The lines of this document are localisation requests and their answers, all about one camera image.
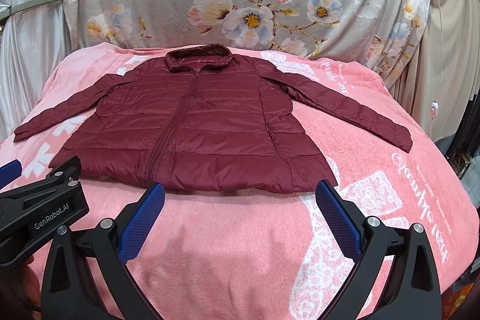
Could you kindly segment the silver satin curtain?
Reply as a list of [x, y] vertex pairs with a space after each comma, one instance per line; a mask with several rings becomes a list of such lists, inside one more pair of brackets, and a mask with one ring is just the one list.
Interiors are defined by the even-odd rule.
[[40, 99], [58, 64], [71, 52], [64, 0], [1, 0], [1, 139]]

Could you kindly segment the pink fleece blanket with bows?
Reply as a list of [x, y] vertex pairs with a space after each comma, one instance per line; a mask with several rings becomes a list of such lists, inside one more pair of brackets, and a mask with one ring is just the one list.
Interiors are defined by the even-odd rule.
[[[274, 51], [262, 59], [349, 96], [405, 126], [409, 153], [295, 103], [293, 113], [325, 155], [337, 191], [391, 227], [425, 228], [442, 289], [472, 262], [479, 216], [431, 139], [357, 62], [314, 62]], [[343, 256], [311, 193], [255, 189], [168, 193], [138, 257], [128, 268], [166, 319], [316, 319], [353, 266]]]

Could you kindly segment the maroon quilted puffer jacket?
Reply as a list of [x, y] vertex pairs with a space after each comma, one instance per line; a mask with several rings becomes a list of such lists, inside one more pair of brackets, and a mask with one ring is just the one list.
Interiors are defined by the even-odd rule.
[[292, 113], [299, 101], [409, 151], [400, 124], [271, 62], [198, 46], [107, 74], [16, 128], [22, 141], [89, 111], [52, 159], [125, 184], [191, 191], [258, 188], [311, 192], [335, 182], [326, 158]]

